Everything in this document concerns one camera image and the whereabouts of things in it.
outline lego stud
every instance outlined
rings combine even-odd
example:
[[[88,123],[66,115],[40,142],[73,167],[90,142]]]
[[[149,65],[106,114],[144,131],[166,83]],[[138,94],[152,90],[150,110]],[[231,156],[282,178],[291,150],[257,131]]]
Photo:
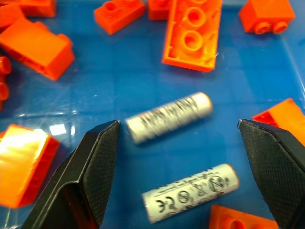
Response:
[[[203,46],[203,39],[199,32],[191,30],[182,34],[182,47],[186,53],[197,52]]]
[[[246,229],[245,225],[241,222],[236,220],[236,218],[233,218],[231,216],[228,216],[224,222],[223,227],[224,229]]]
[[[190,7],[183,18],[184,26],[189,30],[198,30],[206,21],[205,13],[199,7]]]
[[[257,24],[254,28],[254,31],[257,35],[268,32],[269,30],[270,30],[270,24],[265,21]]]
[[[108,17],[115,17],[120,13],[117,4],[114,3],[113,1],[105,2],[103,4],[102,8],[103,8],[105,15]]]
[[[10,60],[5,56],[0,56],[0,73],[3,75],[10,74],[11,63]]]
[[[1,82],[0,83],[0,101],[7,100],[9,95],[10,95],[10,90],[9,90],[8,86],[5,83]]]
[[[274,34],[282,33],[287,29],[287,27],[288,24],[285,21],[278,22],[273,26],[273,33]]]

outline grid pattern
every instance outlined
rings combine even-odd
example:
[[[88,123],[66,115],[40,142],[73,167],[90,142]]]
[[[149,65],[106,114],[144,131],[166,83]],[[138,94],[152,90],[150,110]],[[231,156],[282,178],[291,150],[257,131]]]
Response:
[[[74,44],[76,61],[57,82],[13,62],[8,77],[11,96],[0,113],[0,128],[10,123],[50,132],[62,142],[56,166],[101,123],[122,120],[115,179],[102,229],[207,228],[212,204],[272,219],[253,179],[242,138],[240,118],[251,117],[291,97],[301,105],[302,91],[281,37],[245,34],[238,8],[222,12],[216,69],[210,73],[161,64],[166,22],[147,15],[117,34],[99,28],[92,11],[96,1],[67,1],[55,19],[43,19],[56,34]],[[202,91],[214,104],[211,117],[142,146],[132,143],[124,119],[172,100]],[[233,166],[240,188],[219,199],[156,224],[148,223],[141,193],[221,163]],[[7,226],[22,224],[31,206],[12,210]],[[0,228],[7,218],[0,208]]]

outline battery label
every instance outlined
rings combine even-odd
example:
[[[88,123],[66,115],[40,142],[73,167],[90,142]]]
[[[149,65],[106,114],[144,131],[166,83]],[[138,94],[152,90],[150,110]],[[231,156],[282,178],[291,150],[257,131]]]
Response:
[[[126,120],[135,143],[152,139],[212,112],[209,97],[195,93]]]
[[[155,223],[239,187],[236,172],[222,164],[172,184],[143,193],[147,215]]]

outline battery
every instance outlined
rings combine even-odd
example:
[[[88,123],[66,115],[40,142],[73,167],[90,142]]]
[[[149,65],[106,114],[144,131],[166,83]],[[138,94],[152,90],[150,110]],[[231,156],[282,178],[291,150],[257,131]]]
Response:
[[[142,194],[148,220],[155,223],[239,188],[239,178],[228,164]]]
[[[132,140],[139,144],[209,115],[210,98],[198,92],[126,119]]]

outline orange plastic brick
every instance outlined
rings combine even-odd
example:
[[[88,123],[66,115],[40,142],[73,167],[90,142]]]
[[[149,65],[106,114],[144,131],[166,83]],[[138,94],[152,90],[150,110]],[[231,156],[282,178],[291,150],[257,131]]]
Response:
[[[0,0],[0,5],[18,4],[28,17],[54,17],[56,0]]]
[[[18,4],[0,6],[0,33],[24,15]]]
[[[50,135],[10,125],[0,141],[0,205],[34,203],[60,143]]]
[[[212,205],[209,229],[278,229],[275,221]]]
[[[0,34],[0,46],[14,59],[57,80],[74,61],[72,42],[41,22],[21,19]]]
[[[249,0],[239,12],[245,32],[284,32],[295,14],[289,0]]]
[[[11,73],[10,60],[5,56],[0,56],[0,110],[2,103],[7,100],[10,95],[9,87],[5,83],[5,76]]]
[[[163,63],[204,72],[215,68],[222,0],[173,0]]]
[[[161,21],[168,19],[169,0],[148,0],[148,19]]]
[[[305,117],[292,99],[286,99],[254,116],[253,120],[288,130],[305,146]]]
[[[96,22],[109,35],[143,16],[145,5],[140,0],[112,0],[94,11]]]

